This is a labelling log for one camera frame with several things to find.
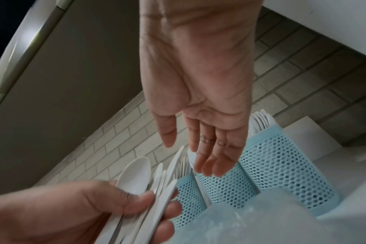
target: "dark background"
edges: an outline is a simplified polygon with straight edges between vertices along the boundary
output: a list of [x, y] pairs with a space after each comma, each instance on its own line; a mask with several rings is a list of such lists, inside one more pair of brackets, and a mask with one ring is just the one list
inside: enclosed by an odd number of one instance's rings
[[35, 0], [0, 0], [0, 57]]

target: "hand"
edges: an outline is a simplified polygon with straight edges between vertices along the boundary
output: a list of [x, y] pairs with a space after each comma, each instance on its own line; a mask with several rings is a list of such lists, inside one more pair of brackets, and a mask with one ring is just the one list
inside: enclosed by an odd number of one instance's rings
[[[129, 195], [116, 182], [70, 182], [0, 196], [0, 244], [92, 244], [111, 213], [133, 215], [154, 201], [154, 194]], [[150, 243], [167, 241], [174, 226], [167, 219], [182, 207], [171, 202]]]
[[141, 0], [140, 65], [166, 147], [182, 111], [195, 171], [222, 176], [246, 144], [254, 30], [262, 0]]

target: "honeycomb pattern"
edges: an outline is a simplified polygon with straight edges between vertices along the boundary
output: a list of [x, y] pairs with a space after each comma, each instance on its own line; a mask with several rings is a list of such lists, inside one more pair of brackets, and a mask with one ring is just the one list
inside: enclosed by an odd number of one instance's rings
[[312, 162], [283, 133], [245, 148], [239, 162], [260, 191], [286, 189], [309, 209], [324, 204], [336, 194]]
[[183, 212], [179, 217], [171, 220], [175, 226], [175, 230], [185, 226], [207, 209], [194, 177], [192, 177], [191, 181], [179, 186], [178, 191], [179, 194], [175, 200], [181, 203]]
[[240, 164], [236, 164], [220, 178], [200, 174], [199, 179], [212, 204], [226, 202], [233, 207], [242, 208], [247, 200], [257, 195]]

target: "blue basket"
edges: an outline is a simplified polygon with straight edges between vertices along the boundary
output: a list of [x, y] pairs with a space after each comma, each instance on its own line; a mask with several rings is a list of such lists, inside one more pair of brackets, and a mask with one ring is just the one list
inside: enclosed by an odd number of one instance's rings
[[260, 191], [286, 189], [314, 216], [329, 212], [341, 202], [338, 192], [279, 125], [248, 139], [239, 162]]
[[185, 226], [207, 209], [193, 174], [178, 179], [177, 188], [179, 194], [175, 200], [181, 203], [183, 211], [180, 216], [171, 220], [175, 230]]
[[257, 195], [246, 173], [238, 163], [220, 178], [216, 176], [205, 177], [200, 174], [199, 179], [212, 204], [228, 203], [233, 207], [242, 208], [247, 200]]

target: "tiled wall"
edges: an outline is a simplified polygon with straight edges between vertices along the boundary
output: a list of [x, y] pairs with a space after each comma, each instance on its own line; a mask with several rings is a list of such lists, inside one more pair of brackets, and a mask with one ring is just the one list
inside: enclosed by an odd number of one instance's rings
[[[366, 57], [272, 11], [256, 30], [252, 112], [265, 109], [285, 127], [304, 116], [338, 142], [366, 144]], [[139, 156], [165, 166], [188, 143], [181, 114], [175, 146], [166, 149], [143, 93], [94, 132], [37, 185], [115, 179]]]

